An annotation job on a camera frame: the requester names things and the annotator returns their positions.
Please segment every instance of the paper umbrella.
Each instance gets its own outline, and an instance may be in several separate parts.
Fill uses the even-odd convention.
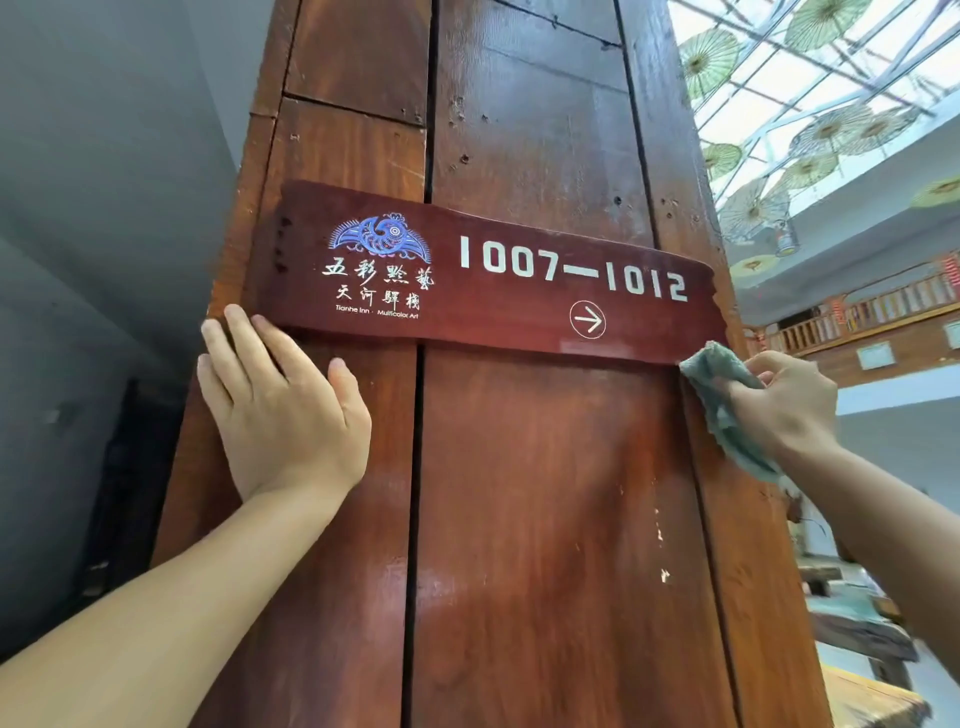
[[[757,276],[769,271],[778,263],[780,259],[775,255],[754,255],[734,263],[730,267],[730,275],[736,279]]]
[[[747,182],[734,192],[717,213],[720,230],[733,242],[749,238],[758,228],[777,222],[790,212],[790,197],[785,189],[774,189],[763,197],[767,178]]]
[[[690,100],[706,96],[733,73],[740,45],[730,31],[713,28],[685,40],[680,46],[686,90]]]
[[[920,116],[919,109],[882,111],[865,122],[857,133],[837,147],[842,155],[864,155],[897,138]]]
[[[960,202],[960,176],[928,184],[913,196],[910,206],[936,207],[956,202]]]
[[[736,144],[709,144],[704,147],[704,162],[710,181],[730,174],[743,157],[743,150]]]
[[[848,31],[871,0],[806,0],[790,20],[784,45],[795,51],[823,48]]]
[[[812,157],[836,153],[840,147],[856,138],[860,129],[874,117],[870,108],[863,104],[828,111],[807,124],[790,141],[791,157]]]
[[[784,189],[807,189],[827,177],[837,168],[840,160],[835,154],[815,155],[797,159],[786,168],[777,187]]]

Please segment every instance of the right hand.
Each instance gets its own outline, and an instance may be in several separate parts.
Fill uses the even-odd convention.
[[[815,363],[781,352],[761,352],[744,363],[765,388],[738,381],[722,387],[740,425],[768,455],[836,443],[837,385]]]
[[[225,317],[233,346],[220,322],[205,321],[197,376],[240,497],[305,489],[332,517],[367,467],[371,417],[356,377],[342,359],[324,377],[293,339],[238,305]]]

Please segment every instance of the wooden sign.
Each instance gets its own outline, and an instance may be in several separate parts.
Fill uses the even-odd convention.
[[[363,336],[676,364],[724,341],[704,263],[288,182],[258,310]]]

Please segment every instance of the cleaning cloth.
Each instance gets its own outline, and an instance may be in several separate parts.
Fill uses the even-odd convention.
[[[707,412],[707,429],[727,457],[753,477],[768,483],[777,482],[783,471],[747,436],[726,395],[713,385],[715,379],[732,379],[752,389],[763,389],[763,382],[750,373],[735,353],[715,341],[708,341],[705,347],[682,361],[680,371],[697,390]]]

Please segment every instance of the balcony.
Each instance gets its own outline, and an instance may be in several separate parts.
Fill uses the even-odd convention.
[[[816,361],[840,386],[958,362],[960,256],[954,251],[814,310],[790,327],[747,328],[751,354],[773,350]]]

